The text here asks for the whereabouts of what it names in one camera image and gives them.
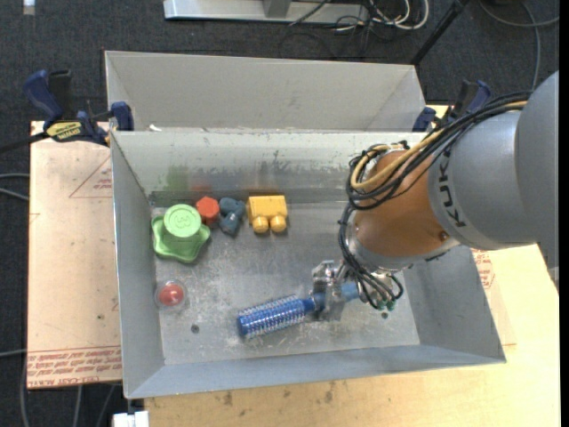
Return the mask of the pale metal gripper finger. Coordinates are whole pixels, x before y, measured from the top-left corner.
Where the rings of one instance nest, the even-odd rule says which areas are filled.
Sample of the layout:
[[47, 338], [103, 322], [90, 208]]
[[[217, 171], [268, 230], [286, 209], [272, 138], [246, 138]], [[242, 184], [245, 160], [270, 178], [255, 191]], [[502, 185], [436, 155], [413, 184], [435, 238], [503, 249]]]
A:
[[340, 321], [344, 307], [344, 300], [328, 299], [319, 308], [316, 318], [318, 321]]
[[334, 260], [320, 262], [311, 274], [313, 283], [311, 295], [315, 301], [322, 301], [334, 279]]

